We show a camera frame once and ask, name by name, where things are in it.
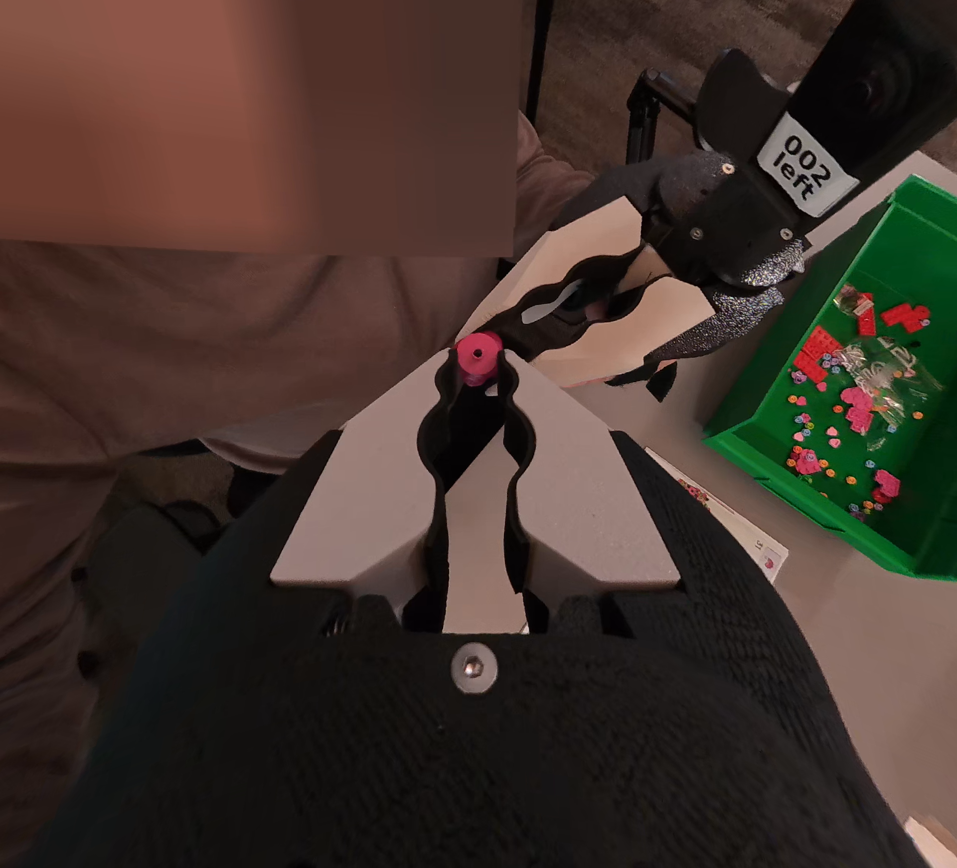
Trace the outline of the pile of loose lego pieces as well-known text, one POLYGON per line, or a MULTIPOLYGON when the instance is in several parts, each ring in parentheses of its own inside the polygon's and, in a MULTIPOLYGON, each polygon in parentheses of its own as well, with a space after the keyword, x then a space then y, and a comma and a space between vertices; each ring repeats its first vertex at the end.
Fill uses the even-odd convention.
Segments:
POLYGON ((784 465, 822 498, 870 524, 901 494, 900 471, 891 463, 900 456, 905 431, 919 421, 906 423, 879 451, 866 451, 863 438, 852 431, 844 414, 841 394, 850 380, 831 364, 831 351, 852 332, 851 322, 833 306, 839 314, 836 322, 850 324, 849 334, 835 336, 818 324, 788 370, 795 385, 787 397, 794 432, 784 465))

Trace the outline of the magenta lego rose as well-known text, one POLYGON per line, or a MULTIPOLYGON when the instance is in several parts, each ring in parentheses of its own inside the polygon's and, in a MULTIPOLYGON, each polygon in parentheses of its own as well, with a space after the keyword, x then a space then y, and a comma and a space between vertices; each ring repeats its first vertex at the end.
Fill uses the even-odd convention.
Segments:
POLYGON ((456 343, 456 356, 464 386, 479 388, 496 379, 497 358, 503 343, 496 333, 477 331, 456 343))

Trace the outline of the black stand pole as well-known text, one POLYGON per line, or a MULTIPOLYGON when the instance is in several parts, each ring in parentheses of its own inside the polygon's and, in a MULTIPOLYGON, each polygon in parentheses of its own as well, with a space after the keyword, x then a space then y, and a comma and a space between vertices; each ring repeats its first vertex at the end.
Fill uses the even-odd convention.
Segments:
POLYGON ((537 120, 544 79, 544 62, 547 40, 552 22, 555 0, 535 0, 533 15, 532 47, 525 89, 524 116, 531 124, 537 120))

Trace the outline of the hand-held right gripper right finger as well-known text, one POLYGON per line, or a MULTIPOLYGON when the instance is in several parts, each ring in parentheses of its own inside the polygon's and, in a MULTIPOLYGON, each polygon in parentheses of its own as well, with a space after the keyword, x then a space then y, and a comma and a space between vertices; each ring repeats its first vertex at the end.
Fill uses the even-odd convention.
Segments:
POLYGON ((613 431, 511 350, 498 357, 506 492, 504 561, 526 632, 567 599, 663 591, 680 575, 613 431))

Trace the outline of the open lego instruction booklet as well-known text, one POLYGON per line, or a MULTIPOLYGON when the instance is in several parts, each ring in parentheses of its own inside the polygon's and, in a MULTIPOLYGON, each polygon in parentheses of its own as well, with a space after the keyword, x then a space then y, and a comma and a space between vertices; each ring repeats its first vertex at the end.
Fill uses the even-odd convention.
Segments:
POLYGON ((647 448, 645 451, 694 500, 706 508, 721 523, 748 552, 751 559, 759 565, 769 582, 774 584, 788 559, 789 550, 769 536, 762 528, 749 521, 746 516, 717 498, 710 490, 700 485, 699 482, 679 470, 651 448, 647 448))

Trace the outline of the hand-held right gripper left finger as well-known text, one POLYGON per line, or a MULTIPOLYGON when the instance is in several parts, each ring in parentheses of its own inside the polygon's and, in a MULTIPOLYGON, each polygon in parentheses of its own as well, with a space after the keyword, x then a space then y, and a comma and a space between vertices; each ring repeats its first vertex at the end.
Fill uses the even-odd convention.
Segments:
POLYGON ((437 352, 342 426, 273 566, 275 585, 381 596, 405 628, 441 632, 449 539, 436 461, 458 374, 455 352, 437 352))

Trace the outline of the clear plastic bag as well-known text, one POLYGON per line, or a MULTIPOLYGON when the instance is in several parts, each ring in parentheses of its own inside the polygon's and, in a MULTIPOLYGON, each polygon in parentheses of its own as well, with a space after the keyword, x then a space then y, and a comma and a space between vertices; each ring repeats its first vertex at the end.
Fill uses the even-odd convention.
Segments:
POLYGON ((886 308, 876 296, 844 284, 833 298, 852 324, 850 338, 831 351, 831 364, 850 380, 841 394, 844 414, 867 452, 884 448, 908 422, 923 420, 943 385, 918 354, 917 335, 931 322, 930 310, 900 302, 886 308))

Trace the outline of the green plastic bin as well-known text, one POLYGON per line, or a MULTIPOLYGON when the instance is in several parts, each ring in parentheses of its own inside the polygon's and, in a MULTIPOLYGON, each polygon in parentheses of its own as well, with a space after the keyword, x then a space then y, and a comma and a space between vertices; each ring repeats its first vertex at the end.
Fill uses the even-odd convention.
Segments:
POLYGON ((882 568, 899 575, 955 581, 955 196, 911 176, 853 229, 812 261, 806 281, 786 304, 704 431, 705 443, 769 492, 839 535, 882 568), (929 415, 903 435, 902 491, 875 522, 864 524, 787 470, 794 424, 788 370, 821 324, 835 336, 833 298, 844 284, 879 301, 919 303, 931 313, 918 334, 927 369, 944 385, 929 415))

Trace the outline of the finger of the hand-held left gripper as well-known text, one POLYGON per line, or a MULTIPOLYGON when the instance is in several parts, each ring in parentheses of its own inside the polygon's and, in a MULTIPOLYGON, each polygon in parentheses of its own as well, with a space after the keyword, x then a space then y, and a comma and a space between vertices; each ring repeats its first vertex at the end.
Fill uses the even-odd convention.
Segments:
POLYGON ((589 304, 610 296, 642 245, 641 216, 623 197, 545 233, 472 312, 457 345, 491 333, 506 349, 541 354, 568 348, 593 329, 603 349, 636 352, 637 315, 599 324, 582 308, 560 307, 570 297, 589 304))
POLYGON ((531 365, 555 384, 574 387, 607 382, 646 364, 706 356, 748 335, 783 301, 779 285, 803 267, 804 244, 789 242, 746 273, 760 292, 740 294, 718 281, 697 288, 667 273, 652 247, 645 246, 624 284, 643 284, 636 307, 616 320, 592 322, 573 344, 546 349, 531 365))

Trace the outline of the person's left forearm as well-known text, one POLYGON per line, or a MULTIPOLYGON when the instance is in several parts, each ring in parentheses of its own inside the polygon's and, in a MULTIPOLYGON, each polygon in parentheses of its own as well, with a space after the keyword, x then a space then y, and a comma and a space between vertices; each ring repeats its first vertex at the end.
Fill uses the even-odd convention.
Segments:
POLYGON ((611 168, 598 176, 549 155, 518 113, 515 240, 537 240, 607 204, 624 198, 640 215, 659 212, 667 224, 681 221, 735 171, 724 155, 698 150, 653 157, 611 168))

